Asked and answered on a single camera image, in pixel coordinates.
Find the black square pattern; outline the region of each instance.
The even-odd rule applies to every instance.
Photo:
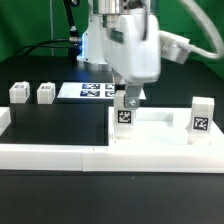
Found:
[[[207,117],[194,117],[194,130],[207,131],[208,130],[208,121]]]
[[[131,111],[118,110],[118,123],[131,124]]]

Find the green background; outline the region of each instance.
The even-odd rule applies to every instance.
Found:
[[[224,39],[223,0],[196,0],[217,26]],[[88,0],[81,0],[73,15],[80,33],[87,28]],[[161,30],[185,36],[192,44],[211,50],[206,37],[178,0],[160,0],[158,15]],[[62,0],[0,0],[0,61],[26,45],[41,41],[68,38],[69,26]],[[66,55],[65,49],[38,49],[35,55]],[[205,62],[224,78],[224,59],[214,61],[191,54]]]

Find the white robot body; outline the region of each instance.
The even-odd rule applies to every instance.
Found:
[[[157,18],[148,16],[147,38],[142,40],[142,14],[121,15],[116,29],[107,31],[104,57],[131,83],[155,82],[160,74],[160,38]]]
[[[107,64],[103,55],[104,33],[102,16],[90,15],[88,29],[82,37],[82,54],[77,57],[78,61],[91,64]]]

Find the small white cube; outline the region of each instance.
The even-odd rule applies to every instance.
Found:
[[[209,133],[214,113],[214,99],[194,97],[191,110],[191,132]]]
[[[0,107],[0,136],[11,123],[9,107]]]
[[[25,103],[30,96],[28,82],[16,82],[9,90],[10,103]]]
[[[117,91],[114,96],[114,135],[115,138],[131,137],[134,130],[136,110],[124,107],[125,91]]]
[[[192,102],[188,144],[211,144],[210,130],[214,113],[214,99],[194,97]]]
[[[42,83],[37,90],[38,104],[52,104],[55,98],[55,83]]]

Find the cable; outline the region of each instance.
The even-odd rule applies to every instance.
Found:
[[[190,44],[178,44],[179,47],[202,55],[210,59],[219,59],[224,56],[224,44],[222,38],[211,19],[193,0],[179,0],[191,16],[196,20],[201,29],[208,35],[208,39],[215,48],[215,53],[208,52]]]
[[[148,34],[148,9],[145,0],[141,0],[141,3],[144,7],[144,32],[142,36],[142,40],[145,41],[147,39]]]
[[[70,35],[72,37],[79,37],[79,32],[75,26],[75,21],[74,21],[72,10],[71,10],[71,5],[78,6],[79,1],[63,0],[63,2],[64,2],[64,7],[65,7],[67,19],[68,19],[68,24],[70,26]]]
[[[36,48],[68,48],[68,47],[66,47],[66,46],[29,45],[29,46],[25,46],[25,47],[20,48],[18,51],[16,51],[16,52],[14,53],[14,56],[17,56],[18,53],[19,53],[20,51],[22,51],[22,50],[24,50],[24,49],[26,49],[26,48],[33,48],[33,47],[35,47],[35,49],[36,49]]]
[[[24,55],[29,55],[34,49],[36,49],[38,46],[45,45],[45,44],[54,44],[54,43],[66,43],[69,42],[69,39],[57,39],[57,40],[47,40],[40,42],[38,44],[33,45],[30,47],[30,49],[24,54]]]

